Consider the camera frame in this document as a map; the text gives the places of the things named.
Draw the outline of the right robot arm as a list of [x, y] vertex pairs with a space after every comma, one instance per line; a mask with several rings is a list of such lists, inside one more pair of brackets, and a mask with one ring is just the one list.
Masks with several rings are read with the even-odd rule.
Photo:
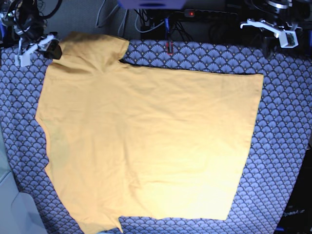
[[39, 52], [47, 59], [60, 59], [62, 56], [58, 34], [44, 32], [46, 20], [59, 10], [59, 0], [48, 15], [41, 15], [36, 0], [2, 0], [0, 2], [0, 46], [18, 46], [14, 55], [15, 65], [31, 64], [31, 55]]

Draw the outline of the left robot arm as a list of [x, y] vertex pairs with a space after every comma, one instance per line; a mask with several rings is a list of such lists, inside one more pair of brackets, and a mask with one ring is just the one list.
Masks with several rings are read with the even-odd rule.
[[312, 57], [310, 0], [246, 0], [240, 28], [254, 28], [265, 57], [295, 53]]

